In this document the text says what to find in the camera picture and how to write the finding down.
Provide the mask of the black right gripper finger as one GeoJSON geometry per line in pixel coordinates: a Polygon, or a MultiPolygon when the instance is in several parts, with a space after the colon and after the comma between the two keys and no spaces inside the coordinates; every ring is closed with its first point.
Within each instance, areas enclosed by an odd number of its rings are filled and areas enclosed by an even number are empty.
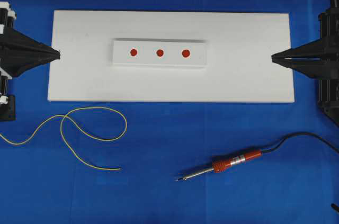
{"type": "Polygon", "coordinates": [[[313,79],[338,79],[338,61],[309,59],[272,59],[273,63],[291,68],[313,79]]]}
{"type": "Polygon", "coordinates": [[[332,58],[338,53],[338,39],[318,39],[308,44],[275,53],[272,59],[332,58]]]}

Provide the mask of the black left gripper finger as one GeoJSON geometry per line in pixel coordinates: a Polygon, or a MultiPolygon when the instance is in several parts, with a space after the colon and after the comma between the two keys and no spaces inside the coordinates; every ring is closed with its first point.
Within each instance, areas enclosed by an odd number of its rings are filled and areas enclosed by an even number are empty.
{"type": "Polygon", "coordinates": [[[1,47],[8,51],[32,51],[59,57],[59,51],[7,26],[2,29],[1,47]]]}
{"type": "Polygon", "coordinates": [[[4,56],[1,57],[1,68],[12,77],[19,77],[27,70],[59,59],[60,55],[37,55],[31,57],[4,56]]]}

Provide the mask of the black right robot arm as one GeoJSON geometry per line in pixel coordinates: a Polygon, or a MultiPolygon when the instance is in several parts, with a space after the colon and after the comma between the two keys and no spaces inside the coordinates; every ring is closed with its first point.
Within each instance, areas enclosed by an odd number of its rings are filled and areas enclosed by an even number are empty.
{"type": "Polygon", "coordinates": [[[338,109],[338,8],[318,16],[320,38],[275,53],[272,62],[319,81],[318,106],[325,112],[338,109]]]}

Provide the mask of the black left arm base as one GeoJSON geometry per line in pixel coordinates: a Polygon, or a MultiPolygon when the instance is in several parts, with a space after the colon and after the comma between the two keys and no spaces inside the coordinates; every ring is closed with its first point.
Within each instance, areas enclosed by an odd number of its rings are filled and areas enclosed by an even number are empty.
{"type": "Polygon", "coordinates": [[[1,104],[0,122],[15,121],[15,119],[16,119],[15,96],[9,95],[8,96],[8,103],[7,104],[1,104]]]}

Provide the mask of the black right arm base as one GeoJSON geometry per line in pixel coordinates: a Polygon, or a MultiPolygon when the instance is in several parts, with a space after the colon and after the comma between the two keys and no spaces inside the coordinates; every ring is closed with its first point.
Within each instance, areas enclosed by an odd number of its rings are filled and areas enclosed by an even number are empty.
{"type": "Polygon", "coordinates": [[[321,111],[337,126],[339,126],[338,101],[318,102],[321,111]]]}

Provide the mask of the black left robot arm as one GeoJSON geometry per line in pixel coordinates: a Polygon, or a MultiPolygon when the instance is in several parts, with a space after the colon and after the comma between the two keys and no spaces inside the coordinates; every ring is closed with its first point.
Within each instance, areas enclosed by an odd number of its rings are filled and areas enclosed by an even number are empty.
{"type": "Polygon", "coordinates": [[[14,29],[16,13],[1,2],[1,105],[8,103],[7,81],[60,59],[60,52],[14,29]]]}

